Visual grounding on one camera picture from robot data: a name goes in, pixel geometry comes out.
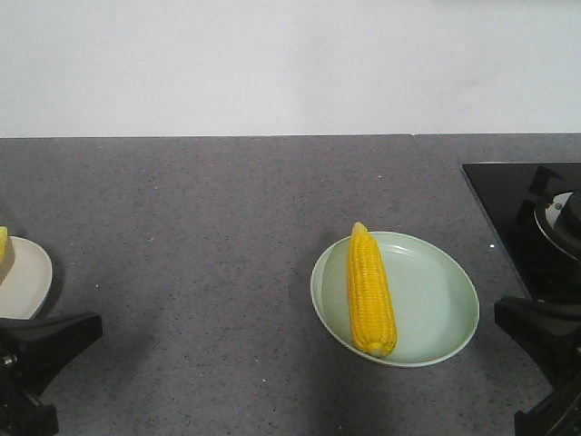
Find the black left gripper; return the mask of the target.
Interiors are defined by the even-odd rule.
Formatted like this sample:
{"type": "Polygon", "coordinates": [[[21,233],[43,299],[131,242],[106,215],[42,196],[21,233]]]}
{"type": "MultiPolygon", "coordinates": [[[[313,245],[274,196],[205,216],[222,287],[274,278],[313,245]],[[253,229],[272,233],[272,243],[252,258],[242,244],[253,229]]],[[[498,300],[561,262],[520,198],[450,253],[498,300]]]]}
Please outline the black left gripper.
{"type": "Polygon", "coordinates": [[[3,318],[1,434],[56,435],[55,407],[42,404],[34,395],[42,394],[65,366],[102,335],[102,317],[96,312],[45,319],[3,318]]]}

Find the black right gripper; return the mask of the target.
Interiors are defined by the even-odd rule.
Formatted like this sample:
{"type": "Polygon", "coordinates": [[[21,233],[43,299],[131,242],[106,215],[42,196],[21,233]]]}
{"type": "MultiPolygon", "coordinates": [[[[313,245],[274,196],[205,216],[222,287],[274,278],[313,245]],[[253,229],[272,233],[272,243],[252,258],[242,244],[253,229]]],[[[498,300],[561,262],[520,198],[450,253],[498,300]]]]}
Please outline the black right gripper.
{"type": "Polygon", "coordinates": [[[503,297],[494,317],[554,388],[529,412],[515,414],[515,434],[579,435],[580,305],[503,297]]]}

